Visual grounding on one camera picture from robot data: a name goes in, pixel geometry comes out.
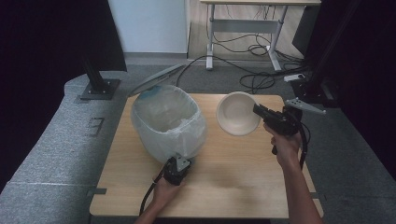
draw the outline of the desk leg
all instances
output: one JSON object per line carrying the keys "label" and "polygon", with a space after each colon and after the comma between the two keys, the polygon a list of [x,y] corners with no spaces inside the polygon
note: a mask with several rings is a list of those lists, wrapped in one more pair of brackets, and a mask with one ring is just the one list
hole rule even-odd
{"label": "desk leg", "polygon": [[210,5],[209,44],[206,50],[206,70],[213,69],[213,21],[215,19],[215,5]]}
{"label": "desk leg", "polygon": [[276,48],[276,43],[277,40],[279,39],[280,31],[282,30],[282,25],[285,20],[286,12],[288,11],[287,6],[283,6],[282,10],[282,16],[281,18],[277,21],[277,27],[276,27],[276,32],[275,36],[272,39],[271,46],[267,46],[268,50],[268,55],[270,56],[271,62],[273,64],[273,67],[276,71],[282,70],[279,65],[279,61],[277,60],[276,53],[275,53],[275,48]]}

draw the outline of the wooden table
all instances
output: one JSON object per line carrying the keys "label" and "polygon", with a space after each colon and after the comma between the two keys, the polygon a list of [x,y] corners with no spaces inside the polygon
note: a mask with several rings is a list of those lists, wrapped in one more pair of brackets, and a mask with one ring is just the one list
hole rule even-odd
{"label": "wooden table", "polygon": [[[276,71],[281,70],[277,60],[275,49],[279,39],[280,31],[285,20],[288,6],[319,6],[320,0],[200,0],[201,3],[210,5],[209,23],[209,43],[206,52],[206,69],[213,69],[213,35],[214,32],[231,33],[253,33],[253,34],[274,34],[270,46],[267,46],[273,67]],[[283,6],[279,20],[220,20],[215,19],[215,5],[262,5],[262,6]]]}
{"label": "wooden table", "polygon": [[[206,118],[207,139],[190,168],[186,186],[160,217],[288,217],[285,183],[276,156],[271,153],[271,135],[262,123],[245,136],[224,132],[216,120],[217,105],[223,96],[191,94]],[[130,113],[135,97],[128,99],[123,110],[97,186],[106,189],[106,194],[94,195],[90,208],[93,216],[138,216],[151,178],[162,167],[144,149],[132,125]],[[271,109],[282,109],[279,96],[254,97]],[[310,191],[315,192],[306,168],[304,175]],[[323,214],[319,200],[314,202]]]}

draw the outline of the clear plastic bag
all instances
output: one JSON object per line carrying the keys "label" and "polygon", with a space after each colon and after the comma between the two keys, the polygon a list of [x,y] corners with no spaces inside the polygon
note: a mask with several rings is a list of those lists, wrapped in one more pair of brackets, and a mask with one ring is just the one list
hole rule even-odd
{"label": "clear plastic bag", "polygon": [[161,163],[177,153],[186,159],[195,157],[206,140],[206,121],[198,104],[175,86],[155,86],[140,93],[131,119],[145,149]]}

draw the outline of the wooden tabletop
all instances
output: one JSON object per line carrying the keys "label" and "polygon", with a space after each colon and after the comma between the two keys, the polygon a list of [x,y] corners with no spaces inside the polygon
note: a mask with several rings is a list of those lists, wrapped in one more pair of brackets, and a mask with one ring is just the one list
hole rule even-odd
{"label": "wooden tabletop", "polygon": [[210,5],[319,6],[320,0],[200,0]]}
{"label": "wooden tabletop", "polygon": [[[207,139],[186,177],[186,186],[160,217],[286,218],[288,207],[282,170],[271,153],[271,135],[262,127],[245,136],[231,136],[217,123],[222,94],[191,94],[207,122]],[[254,95],[257,102],[281,110],[274,95]],[[106,194],[92,199],[94,216],[138,216],[139,207],[162,165],[144,149],[130,119],[135,97],[122,113],[97,188]],[[309,172],[304,176],[315,192]],[[320,202],[314,199],[321,214]]]}

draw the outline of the ceramic bowl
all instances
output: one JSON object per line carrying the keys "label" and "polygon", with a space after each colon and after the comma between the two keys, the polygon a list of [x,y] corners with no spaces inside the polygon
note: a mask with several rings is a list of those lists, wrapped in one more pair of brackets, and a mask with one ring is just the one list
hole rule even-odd
{"label": "ceramic bowl", "polygon": [[221,129],[232,135],[246,135],[256,130],[261,118],[253,112],[255,104],[254,97],[242,91],[225,95],[216,114]]}

